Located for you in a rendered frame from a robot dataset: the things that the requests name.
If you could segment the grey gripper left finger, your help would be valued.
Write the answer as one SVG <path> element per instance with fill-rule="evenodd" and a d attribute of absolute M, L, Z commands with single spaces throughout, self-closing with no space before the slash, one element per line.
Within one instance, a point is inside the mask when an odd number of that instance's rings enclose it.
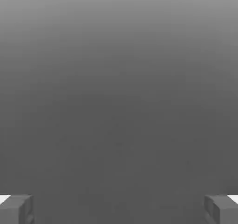
<path fill-rule="evenodd" d="M 34 224 L 32 195 L 0 195 L 0 224 Z"/>

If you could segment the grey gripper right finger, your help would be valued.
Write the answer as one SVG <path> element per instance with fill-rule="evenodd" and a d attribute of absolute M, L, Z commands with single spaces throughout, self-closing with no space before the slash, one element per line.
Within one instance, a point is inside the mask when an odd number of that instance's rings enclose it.
<path fill-rule="evenodd" d="M 238 224 L 238 195 L 205 195 L 206 224 Z"/>

